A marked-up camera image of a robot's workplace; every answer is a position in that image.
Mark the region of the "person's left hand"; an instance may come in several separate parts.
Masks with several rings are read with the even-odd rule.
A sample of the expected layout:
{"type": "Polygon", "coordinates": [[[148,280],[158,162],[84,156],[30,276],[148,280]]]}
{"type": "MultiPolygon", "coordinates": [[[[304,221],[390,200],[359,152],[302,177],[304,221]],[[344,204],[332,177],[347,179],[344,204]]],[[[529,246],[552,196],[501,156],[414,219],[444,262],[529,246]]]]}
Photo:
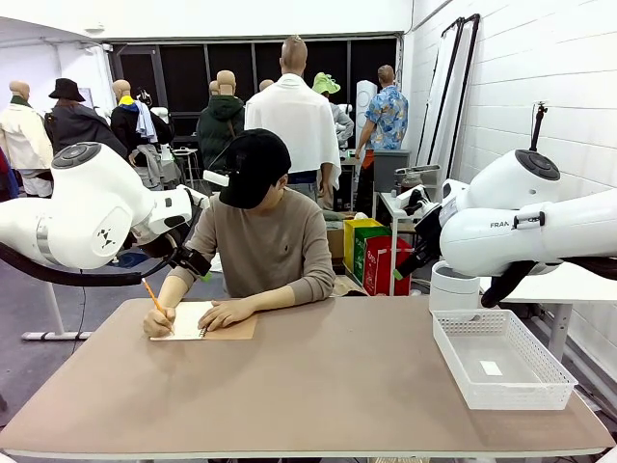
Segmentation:
{"type": "Polygon", "coordinates": [[[226,328],[249,318],[254,312],[254,304],[245,299],[213,301],[212,307],[200,318],[198,328],[206,332],[226,328]]]}

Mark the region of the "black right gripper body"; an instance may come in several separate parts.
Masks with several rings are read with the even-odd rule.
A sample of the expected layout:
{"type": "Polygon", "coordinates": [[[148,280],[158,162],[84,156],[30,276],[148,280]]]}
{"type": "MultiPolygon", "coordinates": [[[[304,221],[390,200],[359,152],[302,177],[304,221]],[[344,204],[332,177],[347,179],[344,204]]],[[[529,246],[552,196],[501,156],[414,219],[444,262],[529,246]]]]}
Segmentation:
{"type": "Polygon", "coordinates": [[[439,256],[442,225],[440,213],[442,207],[435,205],[416,223],[417,241],[414,251],[420,256],[439,256]]]}

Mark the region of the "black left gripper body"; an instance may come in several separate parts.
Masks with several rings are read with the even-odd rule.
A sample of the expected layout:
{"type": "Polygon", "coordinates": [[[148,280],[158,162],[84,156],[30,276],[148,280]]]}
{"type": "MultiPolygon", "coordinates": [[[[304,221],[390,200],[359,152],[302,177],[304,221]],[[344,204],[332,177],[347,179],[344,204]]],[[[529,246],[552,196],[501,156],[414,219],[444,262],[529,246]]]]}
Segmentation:
{"type": "Polygon", "coordinates": [[[178,230],[170,230],[142,245],[142,251],[153,259],[166,262],[182,262],[188,259],[189,251],[184,247],[186,237],[178,230]]]}

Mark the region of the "person's right hand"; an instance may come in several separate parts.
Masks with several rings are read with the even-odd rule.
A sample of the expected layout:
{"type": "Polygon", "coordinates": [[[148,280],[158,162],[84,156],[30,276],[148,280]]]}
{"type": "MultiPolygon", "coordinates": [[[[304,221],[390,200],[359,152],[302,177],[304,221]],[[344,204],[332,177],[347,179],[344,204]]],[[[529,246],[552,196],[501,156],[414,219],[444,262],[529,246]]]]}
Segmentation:
{"type": "Polygon", "coordinates": [[[143,330],[150,338],[165,338],[174,332],[175,308],[151,309],[143,320],[143,330]]]}

